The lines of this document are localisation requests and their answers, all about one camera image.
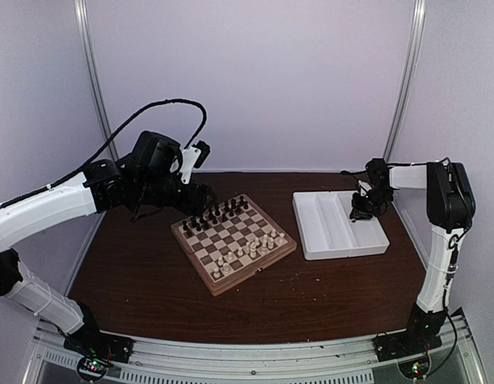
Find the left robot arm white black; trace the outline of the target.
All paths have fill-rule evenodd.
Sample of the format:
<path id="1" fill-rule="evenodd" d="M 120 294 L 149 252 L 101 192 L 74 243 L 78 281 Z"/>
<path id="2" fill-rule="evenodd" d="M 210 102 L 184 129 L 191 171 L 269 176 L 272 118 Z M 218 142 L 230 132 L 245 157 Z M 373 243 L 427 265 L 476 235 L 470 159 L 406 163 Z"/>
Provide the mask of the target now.
<path id="1" fill-rule="evenodd" d="M 0 203 L 0 297 L 15 300 L 64 334 L 74 335 L 87 354 L 100 354 L 106 339 L 90 309 L 37 278 L 19 260 L 14 245 L 60 223 L 120 206 L 134 220 L 143 217 L 143 206 L 155 211 L 173 207 L 199 216 L 216 196 L 209 186 L 193 181 L 191 172 L 210 152 L 203 141 L 182 148 L 167 136 L 143 131 L 132 152 L 117 162 L 90 162 L 59 184 Z"/>

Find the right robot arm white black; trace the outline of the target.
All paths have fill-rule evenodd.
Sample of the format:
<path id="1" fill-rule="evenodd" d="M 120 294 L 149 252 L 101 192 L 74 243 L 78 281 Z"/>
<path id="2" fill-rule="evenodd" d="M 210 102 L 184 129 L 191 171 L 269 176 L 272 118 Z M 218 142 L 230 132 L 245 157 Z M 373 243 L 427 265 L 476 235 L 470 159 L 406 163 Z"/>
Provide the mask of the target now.
<path id="1" fill-rule="evenodd" d="M 388 163 L 373 158 L 364 169 L 368 181 L 357 182 L 351 198 L 353 222 L 382 216 L 402 189 L 424 190 L 426 212 L 432 228 L 424 284 L 412 304 L 406 328 L 374 339 L 381 361 L 422 354 L 441 345 L 439 332 L 448 318 L 453 278 L 460 249 L 472 228 L 476 203 L 467 172 L 450 158 L 421 163 Z"/>

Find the row of dark chess pieces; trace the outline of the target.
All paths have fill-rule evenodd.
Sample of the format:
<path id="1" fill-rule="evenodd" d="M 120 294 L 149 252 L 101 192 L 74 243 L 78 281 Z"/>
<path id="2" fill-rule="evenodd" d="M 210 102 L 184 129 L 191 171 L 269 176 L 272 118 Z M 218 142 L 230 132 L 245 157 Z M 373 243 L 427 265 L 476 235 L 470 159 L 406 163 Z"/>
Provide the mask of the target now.
<path id="1" fill-rule="evenodd" d="M 250 209 L 249 203 L 244 195 L 232 198 L 221 203 L 215 203 L 209 210 L 200 216 L 192 216 L 182 220 L 180 230 L 187 237 L 193 237 L 200 232 L 215 229 L 221 232 L 233 225 L 238 225 L 242 219 L 241 215 Z"/>

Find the wooden chess board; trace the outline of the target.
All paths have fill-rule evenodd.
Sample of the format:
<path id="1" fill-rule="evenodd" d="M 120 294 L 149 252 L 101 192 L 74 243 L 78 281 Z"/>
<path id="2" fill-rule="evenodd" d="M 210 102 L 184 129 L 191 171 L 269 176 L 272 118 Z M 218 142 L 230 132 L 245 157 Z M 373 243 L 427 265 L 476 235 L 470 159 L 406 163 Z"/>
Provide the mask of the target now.
<path id="1" fill-rule="evenodd" d="M 297 242 L 269 214 L 247 195 L 240 195 L 246 197 L 250 209 L 240 216 L 242 221 L 238 225 L 233 225 L 221 232 L 210 229 L 190 238 L 187 238 L 180 230 L 182 220 L 171 225 L 172 234 L 178 244 L 182 247 L 207 289 L 214 296 L 218 296 L 253 277 L 288 256 L 297 248 Z M 282 245 L 278 245 L 276 242 L 279 233 L 285 233 L 285 242 Z M 275 240 L 274 248 L 271 250 L 268 247 L 262 247 L 261 237 L 265 234 Z M 251 259 L 244 247 L 247 241 L 253 243 L 255 238 L 260 239 L 260 245 L 256 248 L 257 258 Z M 243 248 L 244 255 L 238 258 L 237 249 L 240 247 Z M 224 260 L 230 252 L 233 253 L 234 260 L 230 262 L 231 272 L 225 275 L 217 261 L 219 258 Z M 215 281 L 212 276 L 215 267 L 220 268 L 223 274 L 218 281 Z"/>

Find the right controller board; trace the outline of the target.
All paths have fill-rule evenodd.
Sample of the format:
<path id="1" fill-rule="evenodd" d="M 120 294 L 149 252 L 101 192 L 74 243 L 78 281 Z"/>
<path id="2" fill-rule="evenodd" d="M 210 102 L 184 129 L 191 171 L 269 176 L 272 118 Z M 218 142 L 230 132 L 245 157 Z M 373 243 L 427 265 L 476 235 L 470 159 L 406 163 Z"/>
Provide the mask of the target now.
<path id="1" fill-rule="evenodd" d="M 419 379 L 428 374 L 430 360 L 426 357 L 414 358 L 398 363 L 401 375 L 406 379 Z"/>

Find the controller board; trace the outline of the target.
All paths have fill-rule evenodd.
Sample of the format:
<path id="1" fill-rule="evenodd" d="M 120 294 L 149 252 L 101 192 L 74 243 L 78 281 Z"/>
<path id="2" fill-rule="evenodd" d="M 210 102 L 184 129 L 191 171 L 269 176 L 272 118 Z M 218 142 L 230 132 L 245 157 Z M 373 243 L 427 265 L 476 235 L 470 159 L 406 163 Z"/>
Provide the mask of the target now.
<path id="1" fill-rule="evenodd" d="M 111 364 L 104 362 L 97 358 L 81 358 L 76 366 L 76 373 L 78 376 L 88 382 L 98 381 L 102 379 L 108 370 L 111 368 Z"/>
<path id="2" fill-rule="evenodd" d="M 406 379 L 419 379 L 428 374 L 430 360 L 426 357 L 414 358 L 398 363 L 401 375 Z"/>

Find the left controller board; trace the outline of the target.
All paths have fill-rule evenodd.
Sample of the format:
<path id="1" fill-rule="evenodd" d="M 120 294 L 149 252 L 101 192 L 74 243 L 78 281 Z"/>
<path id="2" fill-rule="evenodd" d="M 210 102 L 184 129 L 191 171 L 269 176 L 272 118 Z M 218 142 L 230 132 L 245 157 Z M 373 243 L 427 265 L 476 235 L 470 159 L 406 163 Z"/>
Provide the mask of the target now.
<path id="1" fill-rule="evenodd" d="M 81 358 L 76 366 L 76 373 L 78 376 L 88 382 L 98 381 L 102 379 L 108 370 L 111 368 L 111 364 L 104 362 L 97 358 Z"/>

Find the white plastic tray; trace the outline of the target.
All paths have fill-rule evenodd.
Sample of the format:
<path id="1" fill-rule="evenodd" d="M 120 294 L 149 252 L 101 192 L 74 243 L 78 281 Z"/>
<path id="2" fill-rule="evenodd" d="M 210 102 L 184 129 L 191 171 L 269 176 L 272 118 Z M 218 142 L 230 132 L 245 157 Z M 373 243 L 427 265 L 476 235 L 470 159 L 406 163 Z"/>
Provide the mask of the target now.
<path id="1" fill-rule="evenodd" d="M 354 192 L 295 192 L 293 208 L 308 261 L 383 254 L 390 242 L 377 218 L 352 221 Z"/>

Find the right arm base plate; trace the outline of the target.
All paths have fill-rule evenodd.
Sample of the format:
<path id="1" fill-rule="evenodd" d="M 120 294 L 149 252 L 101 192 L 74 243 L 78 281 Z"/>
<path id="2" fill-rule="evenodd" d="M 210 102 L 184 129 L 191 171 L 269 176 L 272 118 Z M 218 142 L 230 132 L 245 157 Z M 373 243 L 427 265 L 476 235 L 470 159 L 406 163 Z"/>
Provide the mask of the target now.
<path id="1" fill-rule="evenodd" d="M 416 341 L 411 339 L 406 331 L 377 335 L 372 342 L 380 362 L 406 358 L 414 354 L 425 354 L 427 350 L 442 346 L 440 336 L 434 336 L 425 342 Z"/>

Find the front aluminium rail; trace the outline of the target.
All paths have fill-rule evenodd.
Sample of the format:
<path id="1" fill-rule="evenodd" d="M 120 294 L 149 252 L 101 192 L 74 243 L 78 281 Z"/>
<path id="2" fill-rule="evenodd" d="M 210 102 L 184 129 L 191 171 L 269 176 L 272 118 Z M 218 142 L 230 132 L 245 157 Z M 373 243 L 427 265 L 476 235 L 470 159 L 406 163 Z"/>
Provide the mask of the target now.
<path id="1" fill-rule="evenodd" d="M 486 383 L 465 317 L 441 330 L 442 346 L 380 362 L 375 335 L 322 342 L 225 345 L 134 338 L 128 363 L 113 363 L 100 383 L 414 383 L 398 363 L 430 360 L 421 383 Z"/>

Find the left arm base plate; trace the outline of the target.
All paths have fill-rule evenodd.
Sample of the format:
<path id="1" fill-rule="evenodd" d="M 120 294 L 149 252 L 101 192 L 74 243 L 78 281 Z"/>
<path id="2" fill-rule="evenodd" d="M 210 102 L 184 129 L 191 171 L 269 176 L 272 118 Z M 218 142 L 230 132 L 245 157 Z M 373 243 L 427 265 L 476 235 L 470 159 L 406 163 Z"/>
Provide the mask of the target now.
<path id="1" fill-rule="evenodd" d="M 102 362 L 128 363 L 134 344 L 131 338 L 103 332 L 69 334 L 64 338 L 66 349 Z"/>

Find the left aluminium frame post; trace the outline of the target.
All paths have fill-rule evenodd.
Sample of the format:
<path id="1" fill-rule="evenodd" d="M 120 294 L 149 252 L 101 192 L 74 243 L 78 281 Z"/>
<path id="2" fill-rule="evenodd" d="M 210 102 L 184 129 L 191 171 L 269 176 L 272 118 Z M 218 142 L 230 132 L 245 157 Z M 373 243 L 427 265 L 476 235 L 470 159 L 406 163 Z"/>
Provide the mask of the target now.
<path id="1" fill-rule="evenodd" d="M 74 10 L 79 35 L 82 42 L 83 53 L 86 61 L 86 69 L 90 80 L 90 90 L 94 102 L 94 108 L 98 117 L 98 123 L 105 140 L 112 134 L 107 115 L 102 87 L 99 81 L 98 68 L 94 54 L 94 47 L 90 32 L 90 23 L 85 0 L 74 0 Z"/>

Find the aluminium frame post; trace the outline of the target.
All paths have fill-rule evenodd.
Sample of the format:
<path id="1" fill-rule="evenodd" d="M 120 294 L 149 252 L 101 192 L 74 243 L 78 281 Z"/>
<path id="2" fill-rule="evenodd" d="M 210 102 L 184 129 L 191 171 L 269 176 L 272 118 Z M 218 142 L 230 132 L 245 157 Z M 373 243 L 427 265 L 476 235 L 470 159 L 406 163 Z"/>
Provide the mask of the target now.
<path id="1" fill-rule="evenodd" d="M 98 123 L 105 140 L 112 134 L 107 115 L 102 87 L 99 81 L 98 68 L 94 54 L 94 47 L 90 32 L 90 23 L 85 0 L 74 0 L 74 10 L 79 35 L 82 42 L 83 53 L 86 61 L 86 69 L 90 80 L 90 90 L 94 102 L 94 108 L 98 117 Z"/>
<path id="2" fill-rule="evenodd" d="M 403 125 L 405 111 L 412 90 L 412 81 L 416 73 L 416 67 L 420 56 L 426 19 L 426 8 L 426 0 L 414 1 L 404 70 L 400 82 L 399 93 L 396 99 L 396 107 L 394 109 L 392 122 L 388 133 L 388 139 L 384 148 L 383 158 L 385 161 L 391 159 L 396 148 L 397 138 Z"/>

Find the right aluminium frame post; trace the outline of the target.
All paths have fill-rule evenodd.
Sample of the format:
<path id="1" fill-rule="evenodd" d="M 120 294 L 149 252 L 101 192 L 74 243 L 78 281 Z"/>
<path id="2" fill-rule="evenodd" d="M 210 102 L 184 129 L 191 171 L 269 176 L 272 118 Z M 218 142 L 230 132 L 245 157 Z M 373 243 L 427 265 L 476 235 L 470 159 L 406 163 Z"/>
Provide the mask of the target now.
<path id="1" fill-rule="evenodd" d="M 396 99 L 396 107 L 394 109 L 392 122 L 388 133 L 388 139 L 384 148 L 383 158 L 385 161 L 391 159 L 396 148 L 397 138 L 403 125 L 405 111 L 412 90 L 412 81 L 416 73 L 416 67 L 420 56 L 426 19 L 426 8 L 426 0 L 414 1 L 404 70 L 400 82 L 399 93 Z"/>

